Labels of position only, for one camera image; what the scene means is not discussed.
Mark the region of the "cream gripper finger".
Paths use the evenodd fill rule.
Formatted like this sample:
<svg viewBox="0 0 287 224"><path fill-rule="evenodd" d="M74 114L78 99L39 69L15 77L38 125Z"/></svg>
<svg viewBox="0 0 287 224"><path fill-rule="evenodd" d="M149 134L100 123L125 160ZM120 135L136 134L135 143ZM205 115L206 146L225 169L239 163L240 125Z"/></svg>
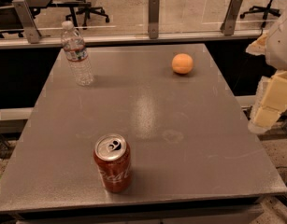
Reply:
<svg viewBox="0 0 287 224"><path fill-rule="evenodd" d="M266 39L267 34L260 35L255 41L247 46L246 52L254 56L264 55Z"/></svg>
<svg viewBox="0 0 287 224"><path fill-rule="evenodd" d="M251 109L248 129L261 134L270 130L287 110L287 71L277 71L272 77L261 77L255 104Z"/></svg>

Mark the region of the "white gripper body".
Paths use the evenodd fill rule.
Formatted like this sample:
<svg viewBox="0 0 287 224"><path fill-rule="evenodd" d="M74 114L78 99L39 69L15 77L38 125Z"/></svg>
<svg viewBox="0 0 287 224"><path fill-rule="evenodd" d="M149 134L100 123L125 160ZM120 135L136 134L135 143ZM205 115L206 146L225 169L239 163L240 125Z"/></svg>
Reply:
<svg viewBox="0 0 287 224"><path fill-rule="evenodd" d="M268 31L265 61L275 69L287 71L287 8Z"/></svg>

